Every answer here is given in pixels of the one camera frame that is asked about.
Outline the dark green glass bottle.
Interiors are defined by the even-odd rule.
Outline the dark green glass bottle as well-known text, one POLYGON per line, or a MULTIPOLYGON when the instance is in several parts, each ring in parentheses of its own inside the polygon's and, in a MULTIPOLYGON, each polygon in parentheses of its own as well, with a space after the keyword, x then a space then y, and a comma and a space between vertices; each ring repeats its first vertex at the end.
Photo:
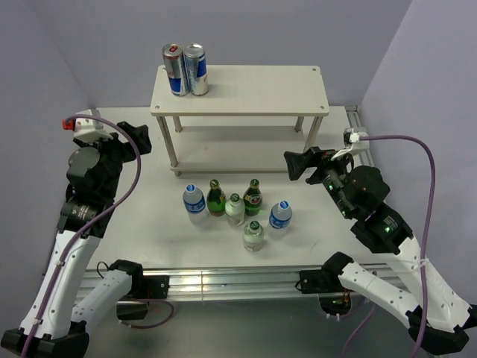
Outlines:
POLYGON ((259 188, 258 179, 252 179, 250 185, 243 195, 245 214, 247 216, 256 216, 262 208, 262 192, 259 188))
POLYGON ((222 216, 225 214, 226 195, 216 179, 212 179, 209 182, 209 187, 210 189, 206 197, 207 209, 213 216, 222 216))

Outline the clear glass bottle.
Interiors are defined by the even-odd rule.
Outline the clear glass bottle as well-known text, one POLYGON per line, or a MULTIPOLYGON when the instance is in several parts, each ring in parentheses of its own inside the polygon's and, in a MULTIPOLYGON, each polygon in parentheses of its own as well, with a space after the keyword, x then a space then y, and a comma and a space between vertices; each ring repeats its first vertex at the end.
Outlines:
POLYGON ((239 194, 233 193, 227 200, 225 213, 232 226, 240 226, 244 222, 245 205, 239 194))
POLYGON ((251 221, 244 228, 242 235, 243 246, 252 252, 262 249, 265 242, 263 227, 256 220, 251 221))

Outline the water bottle blue label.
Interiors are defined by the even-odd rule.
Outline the water bottle blue label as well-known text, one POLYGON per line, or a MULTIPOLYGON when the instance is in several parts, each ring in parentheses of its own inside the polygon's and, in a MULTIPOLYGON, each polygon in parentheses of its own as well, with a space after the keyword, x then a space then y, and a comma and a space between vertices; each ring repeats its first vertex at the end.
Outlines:
POLYGON ((189 183, 183 192, 183 203, 191 223, 204 225, 207 220, 206 201, 201 189, 189 183))
POLYGON ((281 200, 271 208, 268 220, 268 235, 272 239, 283 238, 291 223, 292 208, 288 201, 281 200))

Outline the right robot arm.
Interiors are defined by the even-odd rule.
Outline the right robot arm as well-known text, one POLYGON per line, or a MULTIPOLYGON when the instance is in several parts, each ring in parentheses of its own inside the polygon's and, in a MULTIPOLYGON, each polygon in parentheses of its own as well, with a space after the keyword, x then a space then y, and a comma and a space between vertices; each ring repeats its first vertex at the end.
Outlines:
POLYGON ((469 341, 466 331, 476 326, 476 306, 468 304, 446 283, 435 267, 421 259, 420 244, 403 217, 385 203, 391 191, 381 172, 372 166, 355 166, 351 154, 337 158, 335 150, 311 147, 304 153, 287 151, 284 158, 290 180, 321 184, 358 241, 397 274, 403 288, 370 273, 352 257, 337 252, 322 266, 318 278, 301 275, 305 293, 327 288, 349 289, 388 311, 408 330, 420 347, 433 355, 462 351, 469 341))

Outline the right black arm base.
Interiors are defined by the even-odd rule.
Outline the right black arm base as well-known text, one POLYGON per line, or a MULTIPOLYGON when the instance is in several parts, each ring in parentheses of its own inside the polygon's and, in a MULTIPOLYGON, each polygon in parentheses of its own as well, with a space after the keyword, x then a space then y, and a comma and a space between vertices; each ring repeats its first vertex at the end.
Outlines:
POLYGON ((330 272, 315 269, 299 271, 294 288, 304 295, 316 294, 321 309, 330 315, 344 315, 351 310, 350 291, 330 272))

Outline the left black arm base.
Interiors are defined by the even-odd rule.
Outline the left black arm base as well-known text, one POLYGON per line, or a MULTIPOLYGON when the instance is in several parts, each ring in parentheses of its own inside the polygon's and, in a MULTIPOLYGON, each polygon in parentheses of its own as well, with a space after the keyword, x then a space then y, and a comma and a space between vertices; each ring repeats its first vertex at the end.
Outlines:
POLYGON ((140 288, 127 293, 116 304, 116 316, 123 321, 143 320, 151 311, 151 303, 138 302, 137 299, 166 299, 169 276, 144 276, 140 288))

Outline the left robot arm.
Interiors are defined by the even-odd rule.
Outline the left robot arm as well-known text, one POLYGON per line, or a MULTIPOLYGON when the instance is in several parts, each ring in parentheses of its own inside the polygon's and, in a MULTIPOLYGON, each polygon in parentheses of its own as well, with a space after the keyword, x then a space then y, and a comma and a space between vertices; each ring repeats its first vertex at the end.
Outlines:
POLYGON ((20 357, 84 357, 94 326, 120 298, 144 292, 142 266, 117 260, 103 280, 75 301, 88 263, 119 201, 125 163, 151 152, 148 126, 119 122, 107 133, 88 118, 63 123, 78 146, 69 157, 66 201, 42 285, 18 328, 4 332, 1 347, 20 357))

